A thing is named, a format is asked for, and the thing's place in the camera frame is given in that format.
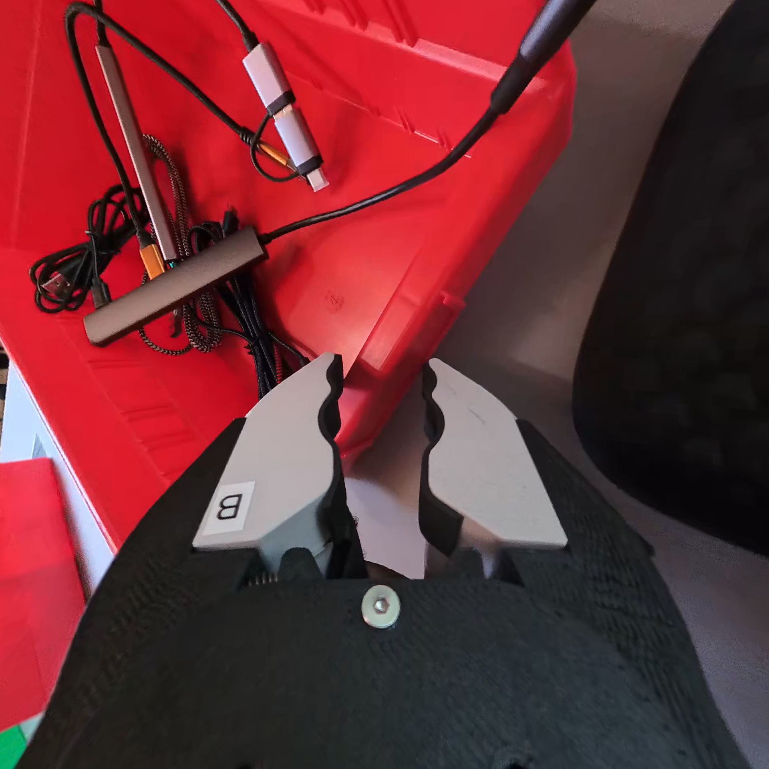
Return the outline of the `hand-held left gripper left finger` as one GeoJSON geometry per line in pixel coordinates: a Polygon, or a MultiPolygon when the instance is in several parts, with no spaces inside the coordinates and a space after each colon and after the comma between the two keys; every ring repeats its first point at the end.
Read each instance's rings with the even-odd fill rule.
{"type": "Polygon", "coordinates": [[[360,578],[360,539],[335,442],[343,387],[341,355],[327,352],[248,412],[196,551],[255,549],[277,572],[285,552],[304,548],[327,578],[360,578]]]}

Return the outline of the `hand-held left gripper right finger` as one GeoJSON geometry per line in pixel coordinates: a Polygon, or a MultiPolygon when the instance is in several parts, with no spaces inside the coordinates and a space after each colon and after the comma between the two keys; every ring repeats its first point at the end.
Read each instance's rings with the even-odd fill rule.
{"type": "Polygon", "coordinates": [[[491,392],[437,358],[422,374],[425,434],[418,523],[426,570],[463,549],[495,575],[513,548],[562,552],[567,534],[519,420],[491,392]]]}

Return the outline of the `dark grey usb hub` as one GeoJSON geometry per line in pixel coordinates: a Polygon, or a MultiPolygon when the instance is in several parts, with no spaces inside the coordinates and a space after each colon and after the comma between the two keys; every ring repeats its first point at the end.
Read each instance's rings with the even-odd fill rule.
{"type": "Polygon", "coordinates": [[[87,314],[87,338],[100,348],[118,341],[265,258],[255,228],[244,227],[87,314]]]}

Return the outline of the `red plastic bin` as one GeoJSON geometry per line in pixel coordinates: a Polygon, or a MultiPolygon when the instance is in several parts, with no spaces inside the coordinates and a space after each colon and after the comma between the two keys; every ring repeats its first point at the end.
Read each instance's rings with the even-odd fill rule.
{"type": "MultiPolygon", "coordinates": [[[[136,334],[92,346],[77,312],[41,313],[29,270],[85,238],[118,176],[64,30],[69,2],[2,2],[2,342],[112,550],[255,403],[244,342],[169,358],[136,334]]],[[[233,207],[261,235],[349,205],[447,156],[488,106],[543,2],[233,2],[287,72],[329,186],[273,184],[194,96],[110,34],[141,128],[185,173],[194,221],[233,207]]],[[[340,354],[338,444],[352,462],[465,306],[566,145],[576,72],[560,52],[439,178],[280,237],[255,269],[265,320],[312,357],[340,354]]]]}

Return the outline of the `silver plug adapter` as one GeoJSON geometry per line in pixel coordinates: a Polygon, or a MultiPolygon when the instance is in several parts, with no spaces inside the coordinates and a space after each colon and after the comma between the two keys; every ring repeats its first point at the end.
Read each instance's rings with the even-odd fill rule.
{"type": "Polygon", "coordinates": [[[310,185],[313,192],[328,186],[322,169],[323,159],[300,109],[286,105],[273,115],[274,126],[288,152],[296,172],[310,185]]]}

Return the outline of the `white sheet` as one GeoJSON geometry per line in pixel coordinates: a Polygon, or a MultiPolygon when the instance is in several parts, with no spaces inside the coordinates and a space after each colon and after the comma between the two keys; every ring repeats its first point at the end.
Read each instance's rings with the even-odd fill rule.
{"type": "Polygon", "coordinates": [[[33,458],[52,461],[85,600],[89,601],[108,571],[115,549],[28,384],[15,363],[10,362],[2,426],[2,461],[33,458]]]}

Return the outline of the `black mesh pad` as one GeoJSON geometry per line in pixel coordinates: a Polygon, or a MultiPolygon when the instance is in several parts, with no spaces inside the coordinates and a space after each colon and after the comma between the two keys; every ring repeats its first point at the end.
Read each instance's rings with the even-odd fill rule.
{"type": "Polygon", "coordinates": [[[768,553],[768,2],[732,2],[650,154],[575,365],[574,427],[663,514],[768,553]]]}

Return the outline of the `red plastic container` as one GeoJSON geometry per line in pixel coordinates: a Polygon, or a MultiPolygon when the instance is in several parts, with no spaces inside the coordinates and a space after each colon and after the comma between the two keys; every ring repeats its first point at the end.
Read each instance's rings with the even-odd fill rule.
{"type": "Polygon", "coordinates": [[[52,461],[2,463],[2,731],[48,705],[84,609],[52,461]]]}

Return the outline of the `green object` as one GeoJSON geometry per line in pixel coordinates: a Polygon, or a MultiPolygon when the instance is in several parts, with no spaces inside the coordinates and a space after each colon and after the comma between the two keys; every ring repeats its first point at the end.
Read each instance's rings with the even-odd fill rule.
{"type": "Polygon", "coordinates": [[[9,727],[1,732],[0,767],[15,768],[27,748],[27,739],[21,726],[9,727]]]}

